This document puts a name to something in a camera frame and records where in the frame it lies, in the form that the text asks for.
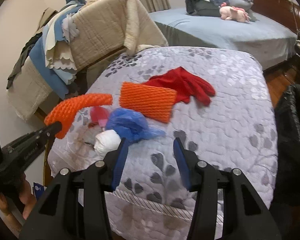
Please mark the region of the person's left hand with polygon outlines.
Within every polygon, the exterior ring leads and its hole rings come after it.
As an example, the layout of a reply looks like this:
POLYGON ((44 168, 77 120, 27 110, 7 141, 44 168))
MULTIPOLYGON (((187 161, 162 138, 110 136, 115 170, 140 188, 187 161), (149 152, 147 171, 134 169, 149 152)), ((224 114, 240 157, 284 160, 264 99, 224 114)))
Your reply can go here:
POLYGON ((21 175, 20 182, 20 187, 12 194, 12 198, 0 193, 0 211, 3 215, 3 221, 15 235, 21 232, 23 225, 15 216, 13 210, 19 211, 23 219, 27 220, 37 202, 25 173, 21 175))

